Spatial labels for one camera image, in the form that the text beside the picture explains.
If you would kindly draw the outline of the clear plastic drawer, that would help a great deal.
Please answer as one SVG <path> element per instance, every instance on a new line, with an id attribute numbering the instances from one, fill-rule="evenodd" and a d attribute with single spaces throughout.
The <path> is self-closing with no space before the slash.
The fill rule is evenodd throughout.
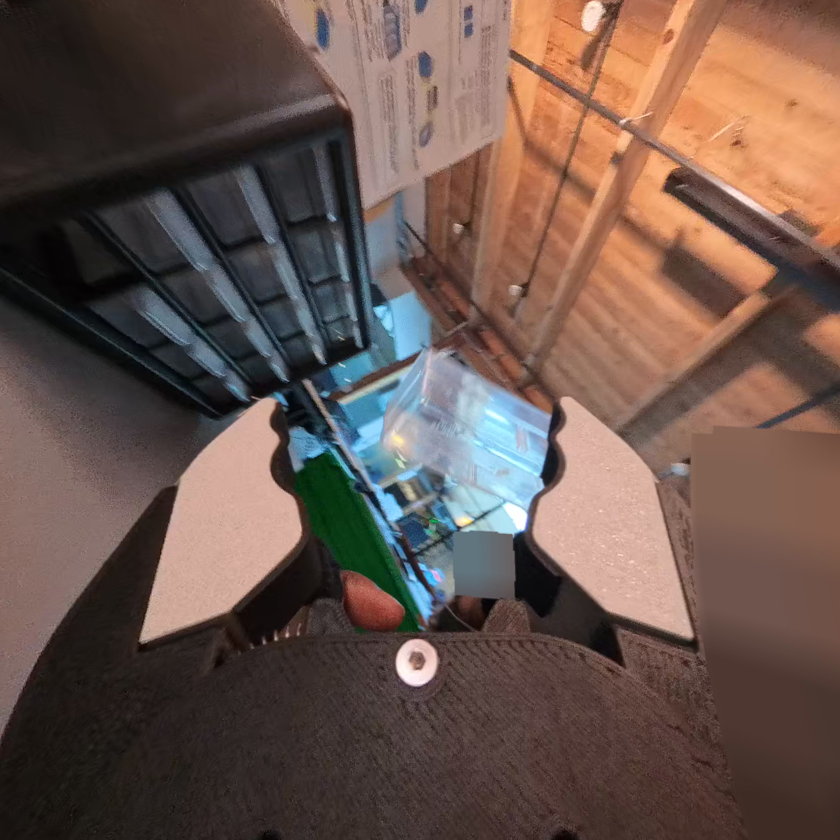
<path id="1" fill-rule="evenodd" d="M 386 405 L 381 446 L 526 510 L 543 488 L 550 420 L 451 354 L 425 349 Z"/>

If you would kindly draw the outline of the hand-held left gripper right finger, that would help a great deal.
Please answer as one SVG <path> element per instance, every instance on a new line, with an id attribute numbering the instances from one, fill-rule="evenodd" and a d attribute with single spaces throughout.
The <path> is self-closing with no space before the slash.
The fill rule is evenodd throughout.
<path id="1" fill-rule="evenodd" d="M 635 451 L 571 397 L 549 434 L 558 457 L 532 500 L 530 550 L 616 627 L 691 645 L 696 632 L 658 481 Z"/>

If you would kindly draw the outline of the rows of clear cabinet drawers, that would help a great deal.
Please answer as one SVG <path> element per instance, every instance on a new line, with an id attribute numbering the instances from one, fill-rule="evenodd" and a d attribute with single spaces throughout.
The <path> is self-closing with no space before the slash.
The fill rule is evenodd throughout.
<path id="1" fill-rule="evenodd" d="M 39 238 L 45 293 L 210 416 L 371 348 L 371 281 L 345 138 L 90 210 Z"/>

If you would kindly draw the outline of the person's left hand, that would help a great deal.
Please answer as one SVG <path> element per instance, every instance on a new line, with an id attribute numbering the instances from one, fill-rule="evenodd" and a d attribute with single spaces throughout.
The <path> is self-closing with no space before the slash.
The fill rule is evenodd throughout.
<path id="1" fill-rule="evenodd" d="M 364 575 L 340 573 L 343 609 L 354 628 L 374 633 L 393 632 L 405 617 L 405 608 L 388 592 Z"/>

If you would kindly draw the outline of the green plastic bin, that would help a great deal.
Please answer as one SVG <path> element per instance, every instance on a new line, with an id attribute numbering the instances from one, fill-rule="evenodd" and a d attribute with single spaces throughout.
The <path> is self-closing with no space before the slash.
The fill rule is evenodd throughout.
<path id="1" fill-rule="evenodd" d="M 400 631 L 423 631 L 417 605 L 382 529 L 336 455 L 329 451 L 306 460 L 296 474 L 295 490 L 308 510 L 312 532 L 338 566 L 366 576 L 404 607 Z"/>

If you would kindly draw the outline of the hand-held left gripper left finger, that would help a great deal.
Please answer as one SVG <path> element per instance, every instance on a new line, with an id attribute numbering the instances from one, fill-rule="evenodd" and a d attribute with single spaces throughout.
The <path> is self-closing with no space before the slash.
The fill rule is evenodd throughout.
<path id="1" fill-rule="evenodd" d="M 294 489 L 282 406 L 254 402 L 185 469 L 140 630 L 145 648 L 222 627 L 238 648 L 303 633 L 329 571 Z"/>

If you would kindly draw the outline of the black drawer cabinet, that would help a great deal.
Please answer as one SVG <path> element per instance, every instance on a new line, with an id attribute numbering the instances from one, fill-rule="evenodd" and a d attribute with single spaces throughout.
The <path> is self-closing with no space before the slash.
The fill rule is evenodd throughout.
<path id="1" fill-rule="evenodd" d="M 350 106 L 275 2 L 2 2 L 1 48 L 2 296 L 170 398 L 44 292 L 52 225 L 339 137 L 369 268 Z"/>

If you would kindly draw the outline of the black metal rail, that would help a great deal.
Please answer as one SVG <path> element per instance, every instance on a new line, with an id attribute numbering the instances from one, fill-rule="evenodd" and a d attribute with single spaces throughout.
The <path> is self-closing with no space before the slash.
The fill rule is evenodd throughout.
<path id="1" fill-rule="evenodd" d="M 838 253 L 782 216 L 686 166 L 667 175 L 663 191 L 805 287 L 838 298 Z"/>

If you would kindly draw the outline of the white instruction poster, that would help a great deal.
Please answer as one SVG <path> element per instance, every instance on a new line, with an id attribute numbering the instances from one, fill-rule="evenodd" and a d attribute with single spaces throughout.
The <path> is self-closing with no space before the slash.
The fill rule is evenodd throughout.
<path id="1" fill-rule="evenodd" d="M 350 105 L 372 207 L 498 139 L 510 1 L 279 1 Z"/>

